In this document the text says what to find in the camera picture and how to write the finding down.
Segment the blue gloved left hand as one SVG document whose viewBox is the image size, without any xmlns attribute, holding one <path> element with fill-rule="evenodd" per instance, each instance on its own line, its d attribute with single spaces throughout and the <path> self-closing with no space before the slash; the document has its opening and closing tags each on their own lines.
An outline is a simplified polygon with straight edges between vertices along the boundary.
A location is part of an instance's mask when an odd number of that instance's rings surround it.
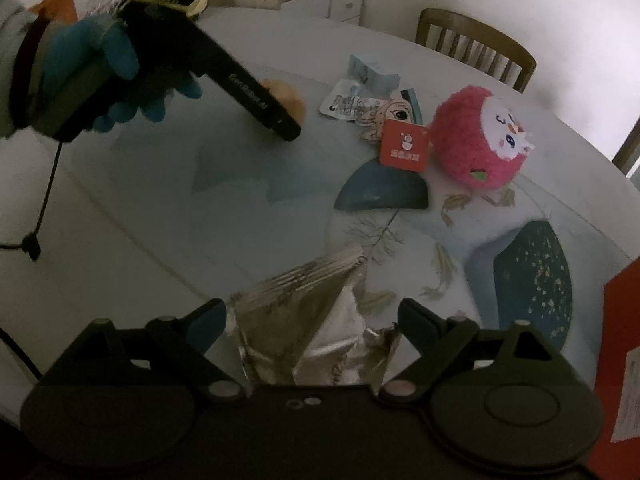
<svg viewBox="0 0 640 480">
<path fill-rule="evenodd" d="M 165 117 L 177 91 L 197 99 L 188 70 L 165 65 L 142 74 L 125 29 L 109 15 L 64 25 L 18 9 L 1 20 L 1 135 L 32 128 L 70 143 L 84 131 L 107 132 L 141 112 Z"/>
</svg>

